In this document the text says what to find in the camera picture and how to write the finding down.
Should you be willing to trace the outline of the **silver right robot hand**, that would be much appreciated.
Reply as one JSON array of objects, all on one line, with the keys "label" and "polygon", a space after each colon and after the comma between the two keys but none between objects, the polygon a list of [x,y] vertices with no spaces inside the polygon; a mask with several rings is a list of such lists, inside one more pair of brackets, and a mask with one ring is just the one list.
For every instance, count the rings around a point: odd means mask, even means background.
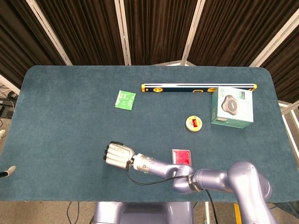
[{"label": "silver right robot hand", "polygon": [[132,148],[120,142],[111,141],[105,150],[103,159],[109,165],[126,169],[127,162],[131,162],[134,156],[135,152]]}]

